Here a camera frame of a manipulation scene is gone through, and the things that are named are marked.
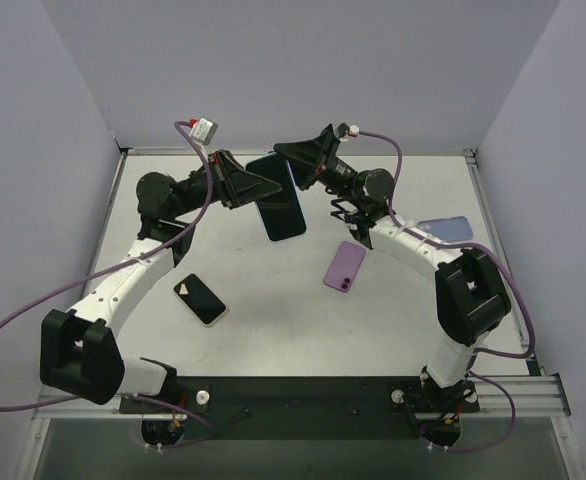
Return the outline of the purple phone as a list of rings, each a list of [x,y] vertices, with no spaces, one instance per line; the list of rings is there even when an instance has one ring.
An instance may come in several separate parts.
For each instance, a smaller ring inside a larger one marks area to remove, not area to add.
[[[325,286],[347,293],[366,255],[366,249],[349,241],[342,241],[325,273]]]

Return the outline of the lavender phone case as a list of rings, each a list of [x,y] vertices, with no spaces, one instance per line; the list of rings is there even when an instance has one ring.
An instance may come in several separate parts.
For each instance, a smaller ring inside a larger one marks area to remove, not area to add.
[[[465,216],[422,220],[417,227],[447,243],[461,243],[474,239],[474,232]]]

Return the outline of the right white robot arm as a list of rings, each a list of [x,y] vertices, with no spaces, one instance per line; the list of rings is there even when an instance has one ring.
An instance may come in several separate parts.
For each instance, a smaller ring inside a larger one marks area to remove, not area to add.
[[[291,163],[295,183],[316,183],[332,196],[332,216],[370,250],[385,254],[432,280],[443,338],[420,375],[424,386],[450,389],[468,376],[477,349],[511,311],[499,268],[478,247],[455,247],[401,222],[392,207],[398,172],[358,171],[339,158],[347,138],[361,135],[353,125],[327,126],[317,137],[277,143]]]

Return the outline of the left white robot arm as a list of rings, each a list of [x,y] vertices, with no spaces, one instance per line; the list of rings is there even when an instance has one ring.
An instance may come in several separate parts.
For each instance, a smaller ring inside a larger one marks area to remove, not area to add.
[[[136,196],[141,228],[126,257],[66,311],[42,321],[39,374],[46,386],[103,405],[116,395],[141,394],[156,411],[177,402],[172,367],[122,357],[117,336],[154,285],[188,253],[195,227],[181,222],[214,202],[235,209],[279,193],[280,185],[247,171],[226,150],[212,153],[187,179],[145,174]]]

